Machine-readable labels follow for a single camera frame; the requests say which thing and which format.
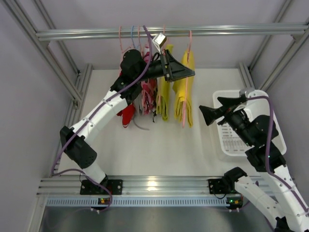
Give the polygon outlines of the yellow trousers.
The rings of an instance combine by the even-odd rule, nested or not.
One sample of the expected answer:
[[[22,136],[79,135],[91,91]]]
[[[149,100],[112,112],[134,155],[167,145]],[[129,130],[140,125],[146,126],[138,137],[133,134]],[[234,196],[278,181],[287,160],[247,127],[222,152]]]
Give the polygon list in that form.
[[[181,64],[186,67],[195,70],[195,58],[194,52],[190,51],[189,64],[187,64],[186,60],[187,49],[184,52],[184,55],[181,60]],[[182,123],[183,121],[183,102],[185,98],[185,82],[186,79],[181,79],[174,82],[172,89],[175,93],[175,101],[174,101],[174,118]],[[187,92],[187,104],[186,104],[186,121],[188,123],[189,128],[193,126],[193,116],[192,116],[192,88],[194,83],[194,76],[188,78],[188,92]]]

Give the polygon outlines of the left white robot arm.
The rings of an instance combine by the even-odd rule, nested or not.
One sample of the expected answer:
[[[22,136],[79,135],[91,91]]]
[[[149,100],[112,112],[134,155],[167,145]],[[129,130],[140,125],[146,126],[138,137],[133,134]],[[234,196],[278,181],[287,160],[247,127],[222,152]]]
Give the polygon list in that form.
[[[195,71],[177,61],[165,50],[158,60],[145,61],[140,51],[128,50],[120,64],[119,77],[103,100],[84,118],[70,128],[60,130],[61,154],[74,161],[93,182],[106,186],[108,177],[97,162],[91,144],[109,121],[124,110],[141,93],[141,82],[164,77],[169,82],[195,75]]]

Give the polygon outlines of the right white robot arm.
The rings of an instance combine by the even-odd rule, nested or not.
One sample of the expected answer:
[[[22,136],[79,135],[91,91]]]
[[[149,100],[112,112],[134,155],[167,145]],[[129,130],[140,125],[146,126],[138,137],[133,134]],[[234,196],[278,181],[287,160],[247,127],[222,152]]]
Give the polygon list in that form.
[[[309,207],[290,176],[286,160],[272,142],[279,135],[273,110],[250,121],[245,111],[238,109],[245,100],[220,97],[219,102],[219,108],[199,106],[206,124],[209,126],[220,119],[218,125],[228,124],[250,146],[245,152],[247,159],[275,197],[268,196],[240,167],[227,171],[221,179],[209,181],[211,193],[241,194],[266,217],[276,232],[307,232]]]

